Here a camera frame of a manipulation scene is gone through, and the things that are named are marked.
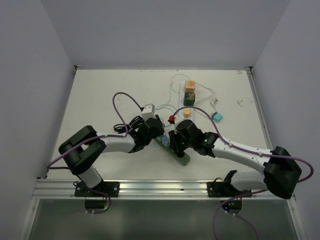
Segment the teal USB charger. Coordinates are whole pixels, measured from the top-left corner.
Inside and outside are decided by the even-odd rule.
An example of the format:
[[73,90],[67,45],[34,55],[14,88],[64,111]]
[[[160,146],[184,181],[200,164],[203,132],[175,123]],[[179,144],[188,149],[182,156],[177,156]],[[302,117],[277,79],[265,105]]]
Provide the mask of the teal USB charger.
[[219,123],[219,122],[222,120],[223,115],[222,115],[221,113],[219,113],[219,112],[214,112],[214,113],[212,114],[211,118],[212,118],[212,120],[213,120],[214,122]]

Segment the light blue USB charger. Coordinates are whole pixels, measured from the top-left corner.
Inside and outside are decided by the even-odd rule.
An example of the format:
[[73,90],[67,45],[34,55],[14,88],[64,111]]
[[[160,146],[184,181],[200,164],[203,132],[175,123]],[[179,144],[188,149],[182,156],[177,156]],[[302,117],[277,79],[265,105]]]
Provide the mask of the light blue USB charger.
[[170,138],[165,135],[161,136],[161,143],[167,148],[170,145]]

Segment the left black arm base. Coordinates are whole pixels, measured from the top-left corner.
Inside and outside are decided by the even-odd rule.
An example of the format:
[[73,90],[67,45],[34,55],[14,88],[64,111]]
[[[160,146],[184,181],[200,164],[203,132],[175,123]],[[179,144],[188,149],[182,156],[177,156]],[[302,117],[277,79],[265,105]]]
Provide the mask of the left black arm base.
[[75,197],[102,197],[100,193],[105,193],[111,198],[117,198],[119,196],[120,191],[120,183],[118,181],[102,181],[96,187],[93,188],[95,192],[100,193],[95,193],[91,190],[88,190],[82,181],[75,181],[73,182],[73,185],[75,187]]

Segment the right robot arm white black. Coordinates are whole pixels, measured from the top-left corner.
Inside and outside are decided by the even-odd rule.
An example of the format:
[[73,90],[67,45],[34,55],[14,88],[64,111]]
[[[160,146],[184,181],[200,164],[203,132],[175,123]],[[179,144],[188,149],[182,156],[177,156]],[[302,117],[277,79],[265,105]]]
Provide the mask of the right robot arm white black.
[[169,147],[181,158],[190,148],[202,156],[221,158],[247,166],[248,171],[230,171],[223,192],[235,196],[253,189],[267,190],[282,199],[290,199],[302,174],[294,158],[282,147],[252,148],[237,144],[214,132],[202,132],[193,121],[185,119],[169,132]]

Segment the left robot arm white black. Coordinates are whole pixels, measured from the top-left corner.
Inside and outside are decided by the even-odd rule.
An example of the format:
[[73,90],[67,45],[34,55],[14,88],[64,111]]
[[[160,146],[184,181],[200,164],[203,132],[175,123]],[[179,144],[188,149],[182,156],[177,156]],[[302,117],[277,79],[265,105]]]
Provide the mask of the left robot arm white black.
[[137,129],[129,130],[128,134],[108,134],[105,138],[99,138],[97,131],[86,125],[62,143],[58,152],[71,173],[86,184],[87,192],[96,197],[103,193],[104,184],[93,163],[102,153],[136,153],[163,133],[164,126],[157,114],[143,121]]

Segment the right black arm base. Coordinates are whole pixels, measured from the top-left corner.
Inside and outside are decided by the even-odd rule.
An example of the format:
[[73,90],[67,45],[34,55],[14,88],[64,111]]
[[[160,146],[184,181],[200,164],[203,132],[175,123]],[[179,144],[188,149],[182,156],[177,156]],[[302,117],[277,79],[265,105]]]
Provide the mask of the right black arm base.
[[231,185],[231,178],[226,177],[222,181],[215,179],[206,183],[207,194],[209,198],[231,198],[236,196],[245,195],[245,197],[251,197],[251,190],[237,190]]

